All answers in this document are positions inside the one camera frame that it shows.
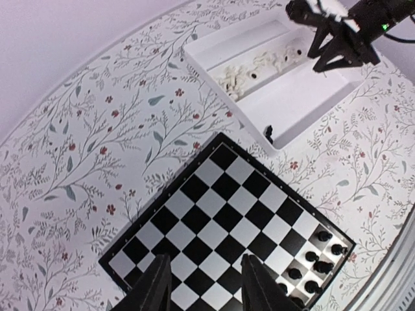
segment chessboard border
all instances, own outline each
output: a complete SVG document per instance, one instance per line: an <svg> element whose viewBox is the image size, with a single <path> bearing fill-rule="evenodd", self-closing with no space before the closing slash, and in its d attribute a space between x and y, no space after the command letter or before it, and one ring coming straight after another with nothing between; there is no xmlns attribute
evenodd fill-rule
<svg viewBox="0 0 415 311"><path fill-rule="evenodd" d="M279 179L273 172L271 172L267 167L265 167L261 162L259 162L254 156L249 154L245 149L240 147L236 142L232 141L226 134L220 132L216 134L213 138L207 140L207 145L203 146L201 151L192 159L190 163L180 172L178 175L173 176L173 181L165 188L160 195L152 202L149 206L144 207L142 214L139 214L138 218L134 223L117 239L109 249L107 249L102 257L98 260L98 263L104 269L104 271L112 278L112 280L118 285L126 294L132 289L118 274L111 268L110 261L113 257L122 250L126 242L128 242L143 226L147 223L151 217L156 214L165 204L165 202L171 197L172 193L175 193L182 185L183 182L195 173L196 169L209 158L215 149L217 149L221 144L225 144L227 147L231 148L238 156L249 162L256 170L264 174L271 182L277 185L282 189L290 198L300 204L300 206L307 210L313 215L321 224L328 226L330 231L337 235L338 238L344 237L348 243L351 244L351 247L348 250L348 253L344 256L343 262L337 267L336 272L333 274L332 278L325 285L325 289L328 288L334 278L338 275L343 265L347 262L348 257L351 255L353 249L356 246L356 243L342 230L340 230L335 224L333 224L328 218L326 218L320 211L313 207L306 199L302 198L297 192L290 188L285 182ZM312 302L312 305L308 306L311 308L316 303L316 299Z"/></svg>

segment white wall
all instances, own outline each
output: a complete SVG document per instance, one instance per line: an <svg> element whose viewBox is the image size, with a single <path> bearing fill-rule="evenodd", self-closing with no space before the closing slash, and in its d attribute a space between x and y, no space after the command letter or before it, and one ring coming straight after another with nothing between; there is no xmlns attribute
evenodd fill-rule
<svg viewBox="0 0 415 311"><path fill-rule="evenodd" d="M185 0L0 0L0 141L106 46ZM351 6L355 0L344 0ZM392 34L415 37L409 20ZM415 81L415 45L376 44Z"/></svg>

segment chessboard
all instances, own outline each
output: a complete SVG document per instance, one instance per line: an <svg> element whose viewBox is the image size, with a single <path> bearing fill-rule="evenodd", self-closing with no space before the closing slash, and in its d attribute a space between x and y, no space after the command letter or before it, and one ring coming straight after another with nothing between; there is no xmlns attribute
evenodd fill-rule
<svg viewBox="0 0 415 311"><path fill-rule="evenodd" d="M215 136L99 260L128 293L168 253L172 311L242 310L241 259L254 254L311 308L354 241L223 133Z"/></svg>

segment white plastic box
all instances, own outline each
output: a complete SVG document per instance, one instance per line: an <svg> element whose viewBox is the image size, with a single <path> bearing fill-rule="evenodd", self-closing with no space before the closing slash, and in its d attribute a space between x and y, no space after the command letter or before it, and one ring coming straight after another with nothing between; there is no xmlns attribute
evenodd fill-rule
<svg viewBox="0 0 415 311"><path fill-rule="evenodd" d="M313 38L311 29L293 23L279 8L188 43L184 52L200 77L274 156L363 83L356 68L314 72L317 60L306 56ZM236 75L228 71L226 77L227 69L241 66L244 70ZM269 125L273 144L265 138Z"/></svg>

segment floral tablecloth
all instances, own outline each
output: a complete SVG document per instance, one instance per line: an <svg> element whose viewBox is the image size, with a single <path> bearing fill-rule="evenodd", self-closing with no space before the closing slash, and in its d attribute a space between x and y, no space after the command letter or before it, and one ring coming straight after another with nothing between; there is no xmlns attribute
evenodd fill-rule
<svg viewBox="0 0 415 311"><path fill-rule="evenodd" d="M268 158L182 55L186 42L274 0L197 1L66 80L0 148L0 310L110 310L103 248L214 132L238 141L357 243L314 310L343 310L414 201L415 88L387 59Z"/></svg>

